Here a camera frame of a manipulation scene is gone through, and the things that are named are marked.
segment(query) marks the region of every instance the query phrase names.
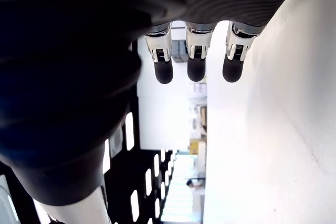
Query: black fingertip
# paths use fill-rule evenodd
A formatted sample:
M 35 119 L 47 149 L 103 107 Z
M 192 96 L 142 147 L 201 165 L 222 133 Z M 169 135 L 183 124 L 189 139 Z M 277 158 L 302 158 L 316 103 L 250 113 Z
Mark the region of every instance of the black fingertip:
M 236 82 L 240 79 L 244 62 L 240 60 L 229 60 L 225 55 L 223 64 L 223 77 L 228 82 Z
M 161 84 L 168 84 L 173 80 L 173 65 L 172 60 L 168 62 L 160 61 L 154 63 L 156 79 Z
M 192 81 L 201 81 L 205 75 L 205 59 L 191 59 L 188 57 L 188 76 Z

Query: person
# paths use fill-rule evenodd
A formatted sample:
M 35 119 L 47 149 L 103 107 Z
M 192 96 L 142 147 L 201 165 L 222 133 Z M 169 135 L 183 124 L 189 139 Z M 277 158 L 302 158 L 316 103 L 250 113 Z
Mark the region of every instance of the person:
M 190 188 L 193 195 L 205 195 L 205 187 L 203 183 L 195 184 L 191 179 L 189 179 L 186 185 Z

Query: ceiling light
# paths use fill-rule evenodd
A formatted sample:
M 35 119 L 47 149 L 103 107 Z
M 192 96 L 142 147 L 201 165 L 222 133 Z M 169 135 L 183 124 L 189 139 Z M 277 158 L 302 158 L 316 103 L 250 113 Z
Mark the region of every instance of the ceiling light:
M 132 112 L 128 113 L 126 116 L 126 146 L 129 151 L 134 147 L 134 134 L 133 134 L 133 114 Z

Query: robotic hand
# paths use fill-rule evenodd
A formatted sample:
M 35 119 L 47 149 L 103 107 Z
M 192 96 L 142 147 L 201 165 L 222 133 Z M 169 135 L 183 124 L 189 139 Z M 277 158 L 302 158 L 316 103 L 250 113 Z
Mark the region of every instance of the robotic hand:
M 206 55 L 216 25 L 217 23 L 186 22 L 186 46 L 189 55 L 187 73 L 192 81 L 197 82 L 204 78 Z M 223 77 L 226 81 L 236 82 L 239 80 L 246 53 L 263 29 L 264 26 L 254 27 L 240 22 L 229 22 L 223 64 Z M 157 80 L 162 84 L 170 83 L 173 79 L 171 24 L 152 27 L 151 32 L 145 35 L 145 39 L 154 61 Z
M 228 82 L 236 82 L 242 75 L 247 51 L 264 27 L 253 27 L 240 22 L 229 22 L 226 35 L 226 53 L 223 77 Z
M 154 61 L 157 80 L 162 84 L 171 82 L 173 79 L 171 24 L 154 26 L 151 32 L 145 35 L 145 39 Z

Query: white wall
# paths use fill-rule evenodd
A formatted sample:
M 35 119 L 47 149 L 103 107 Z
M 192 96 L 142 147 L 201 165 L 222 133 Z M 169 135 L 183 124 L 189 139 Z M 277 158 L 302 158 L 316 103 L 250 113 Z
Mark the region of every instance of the white wall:
M 286 0 L 234 84 L 221 73 L 227 22 L 215 29 L 205 224 L 336 223 L 335 5 Z
M 185 39 L 185 30 L 173 29 L 172 38 Z M 172 61 L 173 80 L 160 84 L 144 37 L 138 40 L 138 53 L 142 60 L 137 84 L 140 146 L 147 150 L 185 150 L 189 144 L 189 98 L 193 90 L 187 65 Z

